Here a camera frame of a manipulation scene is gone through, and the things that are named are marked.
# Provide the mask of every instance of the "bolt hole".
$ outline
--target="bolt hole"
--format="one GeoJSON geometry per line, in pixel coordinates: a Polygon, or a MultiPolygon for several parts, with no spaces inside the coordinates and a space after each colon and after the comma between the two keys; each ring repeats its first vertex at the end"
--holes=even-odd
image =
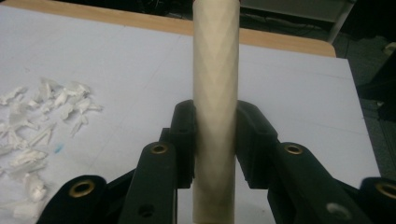
{"type": "Polygon", "coordinates": [[[285,149],[290,154],[294,154],[294,155],[299,155],[303,153],[303,149],[297,146],[286,146],[285,149]]]}
{"type": "Polygon", "coordinates": [[[328,203],[326,205],[327,211],[339,220],[350,220],[352,215],[350,212],[341,204],[328,203]]]}
{"type": "Polygon", "coordinates": [[[152,217],[154,215],[154,206],[152,204],[143,204],[137,211],[141,217],[152,217]]]}
{"type": "Polygon", "coordinates": [[[69,195],[73,198],[80,198],[90,194],[94,188],[95,184],[90,179],[81,180],[73,185],[73,187],[69,190],[69,195]]]}
{"type": "Polygon", "coordinates": [[[157,145],[155,147],[153,147],[151,149],[151,153],[154,154],[163,154],[164,152],[166,152],[168,150],[168,148],[166,146],[163,145],[157,145]]]}
{"type": "Polygon", "coordinates": [[[375,188],[385,196],[396,199],[396,186],[388,183],[377,183],[375,188]]]}

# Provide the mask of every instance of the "beige tube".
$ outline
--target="beige tube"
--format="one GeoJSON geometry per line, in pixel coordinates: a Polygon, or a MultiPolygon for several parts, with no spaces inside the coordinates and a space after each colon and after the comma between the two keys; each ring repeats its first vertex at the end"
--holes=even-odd
{"type": "Polygon", "coordinates": [[[193,4],[194,223],[233,223],[239,8],[238,0],[193,4]]]}

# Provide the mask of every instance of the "white table surface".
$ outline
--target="white table surface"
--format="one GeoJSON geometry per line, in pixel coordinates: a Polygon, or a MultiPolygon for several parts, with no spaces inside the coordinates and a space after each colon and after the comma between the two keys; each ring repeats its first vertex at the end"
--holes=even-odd
{"type": "MultiPolygon", "coordinates": [[[[64,148],[49,149],[39,172],[50,197],[76,176],[111,181],[135,168],[141,149],[170,126],[174,106],[192,98],[192,37],[0,6],[0,94],[18,86],[34,93],[40,77],[85,83],[105,108],[87,114],[74,138],[72,125],[57,119],[49,144],[64,148]]],[[[333,177],[358,187],[379,176],[346,60],[241,45],[239,99],[263,112],[280,141],[308,147],[333,177]]],[[[22,193],[22,184],[0,176],[0,204],[22,193]]],[[[192,192],[178,194],[178,222],[191,223],[192,192]]],[[[239,165],[235,199],[235,223],[275,223],[266,191],[249,189],[239,165]]],[[[8,211],[0,219],[34,223],[8,211]]]]}

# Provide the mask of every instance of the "white debris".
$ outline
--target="white debris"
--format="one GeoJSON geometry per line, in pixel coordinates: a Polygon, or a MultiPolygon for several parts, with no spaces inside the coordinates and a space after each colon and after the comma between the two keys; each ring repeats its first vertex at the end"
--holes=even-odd
{"type": "Polygon", "coordinates": [[[41,112],[43,114],[49,113],[53,108],[55,107],[54,101],[53,100],[47,100],[46,103],[44,103],[43,107],[41,107],[41,112]]]}
{"type": "Polygon", "coordinates": [[[43,145],[47,145],[50,141],[50,136],[52,134],[52,130],[55,127],[56,123],[52,123],[51,125],[49,125],[46,129],[44,129],[43,131],[41,131],[41,133],[39,133],[38,135],[36,135],[35,137],[33,137],[31,140],[29,140],[28,144],[30,147],[35,146],[35,144],[37,144],[41,139],[44,139],[44,144],[43,145]]]}
{"type": "Polygon", "coordinates": [[[9,165],[12,167],[21,166],[30,161],[38,161],[47,157],[47,153],[33,150],[33,149],[25,149],[21,154],[19,154],[14,160],[9,162],[9,165]]]}
{"type": "Polygon", "coordinates": [[[43,169],[46,165],[47,162],[45,160],[29,161],[11,170],[8,175],[13,179],[22,180],[27,173],[43,169]]]}
{"type": "Polygon", "coordinates": [[[27,104],[24,103],[15,102],[13,104],[10,104],[8,118],[8,123],[10,126],[21,125],[27,120],[26,107],[27,104]]]}
{"type": "Polygon", "coordinates": [[[44,208],[44,202],[40,201],[37,203],[26,202],[17,205],[14,209],[14,217],[20,219],[32,219],[39,217],[44,208]]]}
{"type": "Polygon", "coordinates": [[[54,103],[55,108],[58,108],[60,105],[64,105],[64,103],[66,103],[67,97],[68,97],[67,92],[61,91],[61,94],[59,94],[59,96],[55,100],[54,103]]]}
{"type": "Polygon", "coordinates": [[[83,125],[83,124],[88,124],[88,119],[85,115],[81,115],[78,118],[78,121],[76,123],[76,125],[74,126],[72,132],[70,133],[70,136],[73,137],[79,130],[79,128],[83,125]]]}
{"type": "Polygon", "coordinates": [[[0,123],[0,139],[3,138],[7,132],[8,132],[8,125],[6,125],[5,123],[0,123]]]}
{"type": "Polygon", "coordinates": [[[61,112],[61,119],[65,120],[69,118],[69,114],[74,110],[74,106],[67,104],[64,106],[64,110],[61,112]]]}
{"type": "Polygon", "coordinates": [[[91,92],[90,88],[87,85],[84,85],[76,81],[70,82],[66,86],[65,91],[70,96],[81,95],[84,97],[86,97],[87,94],[91,92]]]}
{"type": "Polygon", "coordinates": [[[0,95],[0,105],[8,105],[10,100],[14,99],[20,93],[25,93],[26,91],[26,87],[18,87],[7,94],[0,95]]]}
{"type": "Polygon", "coordinates": [[[27,141],[18,136],[14,130],[8,131],[8,144],[12,146],[13,149],[28,147],[27,141]]]}
{"type": "Polygon", "coordinates": [[[22,181],[27,197],[22,201],[0,205],[0,209],[12,211],[14,217],[33,220],[41,213],[43,199],[48,192],[37,171],[47,165],[45,158],[48,153],[45,151],[49,148],[48,144],[56,123],[51,123],[44,129],[40,129],[40,126],[44,121],[54,119],[52,114],[58,113],[63,120],[76,119],[70,133],[73,137],[82,125],[88,124],[88,111],[101,111],[103,107],[95,104],[90,98],[90,87],[76,81],[62,86],[54,80],[41,78],[34,97],[26,98],[26,91],[27,88],[18,87],[0,95],[0,105],[7,106],[9,110],[7,120],[0,119],[0,156],[4,156],[2,160],[13,156],[11,160],[6,161],[7,164],[1,163],[6,167],[0,167],[0,175],[6,173],[11,179],[22,181]],[[77,118],[71,116],[75,111],[77,118]]]}
{"type": "Polygon", "coordinates": [[[97,105],[94,103],[91,103],[90,106],[88,106],[89,110],[97,110],[97,111],[101,111],[103,110],[103,107],[101,105],[97,105]]]}
{"type": "Polygon", "coordinates": [[[46,196],[47,188],[44,181],[37,174],[27,174],[23,179],[23,183],[30,201],[37,203],[46,196]]]}
{"type": "Polygon", "coordinates": [[[43,115],[41,115],[40,120],[41,121],[46,121],[46,120],[49,120],[49,118],[50,117],[48,117],[47,115],[43,114],[43,115]]]}
{"type": "Polygon", "coordinates": [[[80,114],[83,114],[88,109],[88,107],[90,107],[90,104],[90,98],[85,98],[76,103],[75,109],[78,110],[80,114]]]}
{"type": "Polygon", "coordinates": [[[12,151],[12,145],[0,146],[0,156],[6,155],[12,151]]]}
{"type": "Polygon", "coordinates": [[[35,100],[30,100],[27,104],[31,109],[38,109],[40,107],[40,104],[35,100]]]}

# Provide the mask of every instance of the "wooden table edge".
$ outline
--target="wooden table edge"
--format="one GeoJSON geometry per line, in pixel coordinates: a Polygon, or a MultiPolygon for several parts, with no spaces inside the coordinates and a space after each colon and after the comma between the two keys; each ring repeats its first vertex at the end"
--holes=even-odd
{"type": "MultiPolygon", "coordinates": [[[[89,7],[50,0],[7,0],[1,5],[34,10],[49,14],[101,21],[118,25],[193,35],[192,21],[133,13],[102,7],[89,7]]],[[[241,44],[268,49],[281,49],[320,56],[336,57],[334,47],[322,40],[291,35],[279,35],[262,31],[240,29],[241,44]]]]}

